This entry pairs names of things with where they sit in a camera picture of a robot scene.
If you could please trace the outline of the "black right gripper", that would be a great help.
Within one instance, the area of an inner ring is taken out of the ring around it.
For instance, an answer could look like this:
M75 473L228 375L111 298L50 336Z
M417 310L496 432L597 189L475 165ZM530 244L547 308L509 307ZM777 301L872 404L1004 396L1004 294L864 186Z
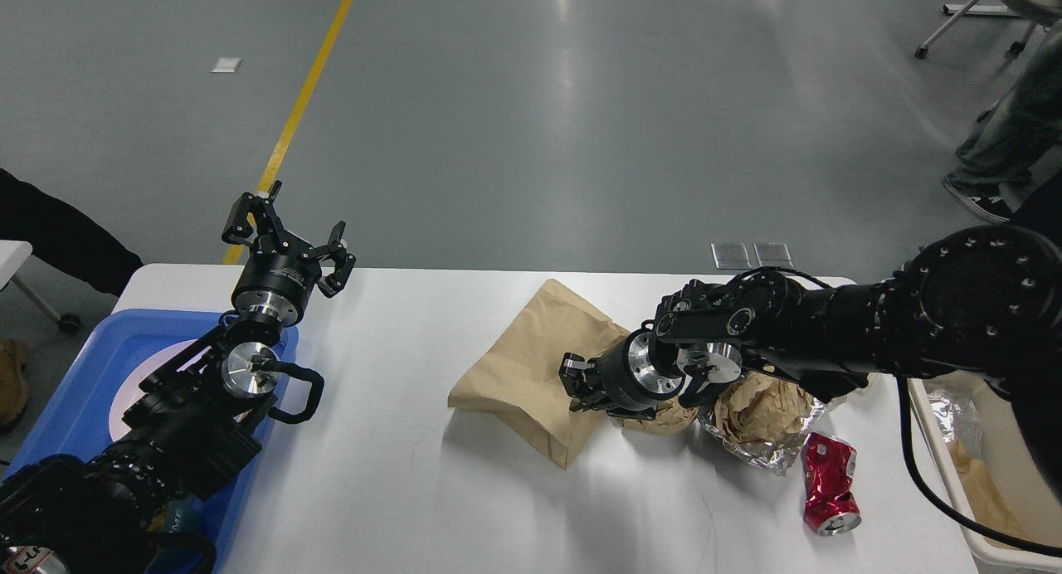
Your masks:
M656 411L660 403L676 396L685 382L674 366L660 361L651 331L630 333L594 362L565 353L558 377L570 396L570 411L607 416Z

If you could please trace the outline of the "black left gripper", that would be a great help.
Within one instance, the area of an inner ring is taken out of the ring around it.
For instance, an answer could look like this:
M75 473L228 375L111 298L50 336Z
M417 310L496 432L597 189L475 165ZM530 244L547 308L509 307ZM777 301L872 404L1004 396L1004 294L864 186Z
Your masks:
M315 284L326 298L342 293L357 259L343 238L344 220L335 223L326 244L309 249L312 261L285 255L291 251L290 235L275 209L281 186L282 181L274 181L266 192L237 197L221 239L228 244L228 260L247 260L232 291L234 309L249 314L266 307L280 322L299 322ZM333 269L322 275L319 261L330 261Z

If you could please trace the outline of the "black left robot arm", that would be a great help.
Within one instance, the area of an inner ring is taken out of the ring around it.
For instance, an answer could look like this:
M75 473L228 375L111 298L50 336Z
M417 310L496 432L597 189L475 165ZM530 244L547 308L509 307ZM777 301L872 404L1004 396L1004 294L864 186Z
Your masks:
M196 533L152 530L174 499L211 499L261 452L266 419L296 426L315 415L325 381L285 362L282 332L304 319L312 291L345 290L356 257L343 220L310 244L275 212L280 182L232 207L225 244L249 260L232 309L139 384L129 433L90 461L67 454L27 465L2 483L2 570L11 573L145 573L166 550L195 552L210 573L217 547Z

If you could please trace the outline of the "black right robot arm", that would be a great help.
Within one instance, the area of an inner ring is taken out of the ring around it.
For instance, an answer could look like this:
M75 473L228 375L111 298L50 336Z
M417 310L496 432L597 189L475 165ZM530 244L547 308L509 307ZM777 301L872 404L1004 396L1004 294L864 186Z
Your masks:
M977 535L1057 558L953 509L913 455L910 384L981 377L1011 406L1040 475L1060 491L1060 247L1025 227L976 226L925 246L891 278L833 287L780 265L723 284L691 280L654 318L595 358L566 353L558 377L570 409L652 421L664 401L701 407L743 371L772 366L820 401L898 382L900 446L925 499Z

